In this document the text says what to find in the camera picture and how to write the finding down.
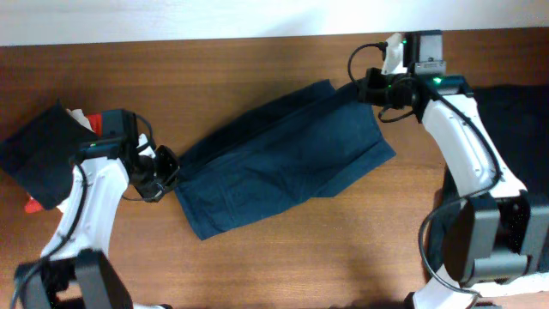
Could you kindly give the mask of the navy blue shorts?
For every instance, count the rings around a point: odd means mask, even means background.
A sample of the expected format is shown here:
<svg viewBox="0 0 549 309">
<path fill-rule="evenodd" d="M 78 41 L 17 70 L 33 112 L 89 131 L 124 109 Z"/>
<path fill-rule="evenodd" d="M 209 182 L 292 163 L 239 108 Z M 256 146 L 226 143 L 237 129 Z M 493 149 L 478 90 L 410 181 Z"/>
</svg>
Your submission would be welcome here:
<svg viewBox="0 0 549 309">
<path fill-rule="evenodd" d="M 175 189 L 196 236 L 335 197 L 395 156 L 356 88 L 312 83 L 239 116 L 179 158 Z"/>
</svg>

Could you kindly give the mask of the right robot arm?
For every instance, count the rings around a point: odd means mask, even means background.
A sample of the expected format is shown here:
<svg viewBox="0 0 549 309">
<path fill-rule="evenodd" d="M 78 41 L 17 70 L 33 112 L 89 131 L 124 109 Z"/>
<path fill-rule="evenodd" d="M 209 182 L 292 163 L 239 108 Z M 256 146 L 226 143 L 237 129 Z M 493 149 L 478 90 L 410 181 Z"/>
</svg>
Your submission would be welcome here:
<svg viewBox="0 0 549 309">
<path fill-rule="evenodd" d="M 483 298 L 548 289 L 539 264 L 548 202 L 528 192 L 486 131 L 463 76 L 450 76 L 438 30 L 394 33 L 377 43 L 381 68 L 357 81 L 358 99 L 382 111 L 415 116 L 437 143 L 457 195 L 431 212 L 456 209 L 443 238 L 443 263 L 410 293 L 408 308 L 477 308 Z"/>
</svg>

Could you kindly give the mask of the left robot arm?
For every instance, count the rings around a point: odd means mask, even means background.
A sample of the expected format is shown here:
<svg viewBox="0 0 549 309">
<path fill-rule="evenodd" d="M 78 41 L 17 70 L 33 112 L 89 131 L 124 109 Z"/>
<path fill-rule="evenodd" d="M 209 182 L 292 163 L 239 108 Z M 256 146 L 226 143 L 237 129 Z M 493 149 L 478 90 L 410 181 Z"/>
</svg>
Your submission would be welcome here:
<svg viewBox="0 0 549 309">
<path fill-rule="evenodd" d="M 40 258 L 20 264 L 10 307 L 137 308 L 108 259 L 118 205 L 134 186 L 138 200 L 157 203 L 177 183 L 175 154 L 140 137 L 150 123 L 124 109 L 100 114 L 100 137 L 72 159 L 65 211 Z"/>
</svg>

